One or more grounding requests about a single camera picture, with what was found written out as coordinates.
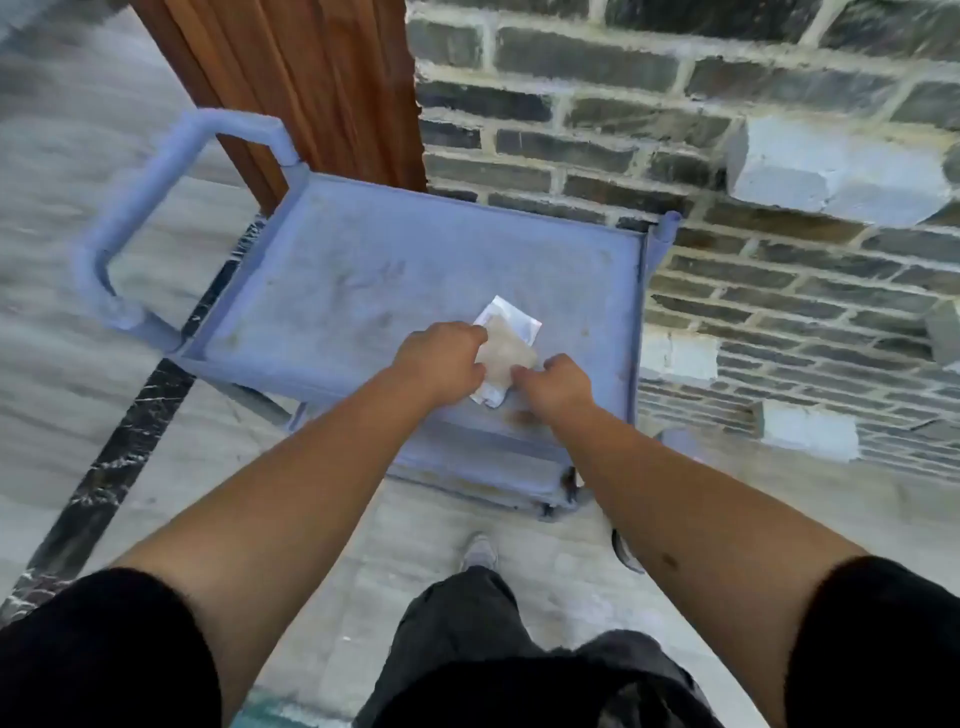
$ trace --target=forearm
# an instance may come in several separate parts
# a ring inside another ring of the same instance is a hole
[[[806,605],[856,544],[595,405],[557,436],[635,556],[773,725]]]
[[[217,664],[225,720],[429,408],[386,370],[119,560],[187,599]]]

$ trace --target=person's right hand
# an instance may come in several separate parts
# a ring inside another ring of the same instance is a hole
[[[587,374],[565,353],[543,362],[543,371],[525,367],[510,370],[516,387],[527,396],[534,414],[548,425],[565,414],[593,406]]]

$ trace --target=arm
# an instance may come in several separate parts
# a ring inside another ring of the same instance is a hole
[[[561,354],[516,384],[553,429],[604,512],[774,726],[807,605],[865,553],[778,500],[648,438],[593,402]]]
[[[115,566],[184,596],[213,654],[227,724],[337,560],[396,452],[474,391],[482,327],[435,324],[393,366],[134,546]]]

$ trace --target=blue cart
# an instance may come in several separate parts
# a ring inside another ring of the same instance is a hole
[[[267,145],[290,190],[191,336],[117,294],[108,264],[217,133]],[[183,116],[139,180],[73,248],[79,292],[108,326],[296,429],[390,364],[404,337],[472,321],[502,296],[543,321],[541,358],[569,353],[597,403],[632,423],[646,283],[680,215],[647,234],[479,206],[311,172],[278,119]],[[302,402],[287,413],[260,393]],[[569,455],[521,394],[434,412],[390,474],[551,519],[577,508]]]

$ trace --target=brick wall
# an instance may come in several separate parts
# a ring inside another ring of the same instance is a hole
[[[774,110],[940,144],[960,185],[960,4],[920,0],[431,0],[408,5],[431,189],[645,230],[687,221],[647,322],[720,337],[710,389],[641,386],[668,421],[750,433],[760,399],[853,414],[864,456],[936,477],[960,376],[922,318],[960,295],[957,200],[911,231],[727,197],[723,145]]]

